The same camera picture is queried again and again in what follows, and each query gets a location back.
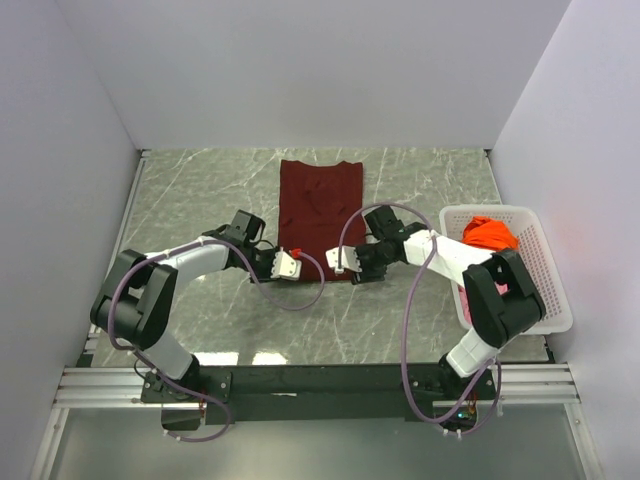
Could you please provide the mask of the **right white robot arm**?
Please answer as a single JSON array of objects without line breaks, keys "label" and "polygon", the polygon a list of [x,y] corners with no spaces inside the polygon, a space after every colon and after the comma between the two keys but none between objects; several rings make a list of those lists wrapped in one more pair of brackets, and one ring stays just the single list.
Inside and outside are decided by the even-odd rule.
[{"label": "right white robot arm", "polygon": [[424,215],[404,224],[394,213],[397,207],[379,202],[354,212],[363,217],[373,242],[340,244],[327,252],[327,261],[335,273],[350,271],[355,284],[381,281],[389,265],[402,262],[462,288],[471,327],[438,362],[435,385],[447,397],[460,399],[506,345],[545,317],[546,306],[516,250],[491,251],[452,240]]}]

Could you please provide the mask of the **dark red t shirt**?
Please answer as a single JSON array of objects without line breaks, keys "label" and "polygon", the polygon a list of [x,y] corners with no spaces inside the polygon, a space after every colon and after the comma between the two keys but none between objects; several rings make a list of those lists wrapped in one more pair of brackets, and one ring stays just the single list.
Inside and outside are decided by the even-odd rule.
[{"label": "dark red t shirt", "polygon": [[312,166],[280,163],[278,244],[300,249],[322,266],[328,282],[348,281],[327,265],[325,252],[336,247],[345,222],[363,206],[363,164]]}]

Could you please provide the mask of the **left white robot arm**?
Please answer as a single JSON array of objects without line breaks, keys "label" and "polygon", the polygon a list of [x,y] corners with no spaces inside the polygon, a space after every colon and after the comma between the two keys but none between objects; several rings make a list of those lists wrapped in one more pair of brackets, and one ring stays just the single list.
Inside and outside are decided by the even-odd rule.
[{"label": "left white robot arm", "polygon": [[231,223],[173,248],[172,256],[120,252],[94,300],[91,322],[114,338],[117,348],[137,352],[164,374],[164,389],[176,401],[206,393],[200,362],[168,330],[173,297],[198,277],[229,268],[270,281],[277,250],[258,247],[265,226],[260,217],[239,210]]}]

